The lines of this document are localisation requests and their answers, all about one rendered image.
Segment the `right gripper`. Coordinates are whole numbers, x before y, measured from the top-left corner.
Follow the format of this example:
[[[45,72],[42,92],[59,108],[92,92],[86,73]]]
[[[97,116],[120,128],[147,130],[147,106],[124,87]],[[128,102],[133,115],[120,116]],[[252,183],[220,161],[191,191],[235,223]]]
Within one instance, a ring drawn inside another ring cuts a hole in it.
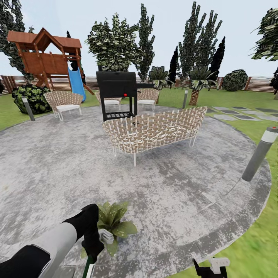
[[[193,259],[198,276],[202,278],[227,278],[227,271],[225,267],[220,267],[220,274],[214,274],[210,267],[199,267],[198,263]]]

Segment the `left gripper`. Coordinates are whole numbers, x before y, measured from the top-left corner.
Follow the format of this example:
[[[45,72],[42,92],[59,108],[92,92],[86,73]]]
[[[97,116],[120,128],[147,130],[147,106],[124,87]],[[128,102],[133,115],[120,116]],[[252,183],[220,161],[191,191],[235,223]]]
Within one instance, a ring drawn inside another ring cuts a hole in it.
[[[98,255],[105,248],[105,245],[101,241],[99,241],[98,230],[94,235],[90,237],[84,235],[84,241],[81,244],[82,247],[84,247],[84,249],[92,255],[92,259],[95,264],[97,262]]]

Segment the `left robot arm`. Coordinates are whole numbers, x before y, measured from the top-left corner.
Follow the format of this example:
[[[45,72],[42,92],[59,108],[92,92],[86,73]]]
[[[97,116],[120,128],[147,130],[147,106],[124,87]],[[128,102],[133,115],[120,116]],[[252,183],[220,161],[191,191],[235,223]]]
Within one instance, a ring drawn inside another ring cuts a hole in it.
[[[0,263],[0,278],[51,278],[74,244],[84,235],[82,247],[92,255],[94,264],[104,250],[101,239],[111,244],[113,234],[97,229],[98,206],[89,204],[69,215],[46,234],[22,246]]]

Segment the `insectifuge atomizer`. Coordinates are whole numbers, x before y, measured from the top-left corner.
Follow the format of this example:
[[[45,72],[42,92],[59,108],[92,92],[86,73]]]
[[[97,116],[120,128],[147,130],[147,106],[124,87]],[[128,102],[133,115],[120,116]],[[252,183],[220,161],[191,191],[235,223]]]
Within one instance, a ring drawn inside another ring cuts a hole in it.
[[[88,254],[88,259],[82,278],[92,278],[94,268],[95,264],[93,262],[92,255]]]

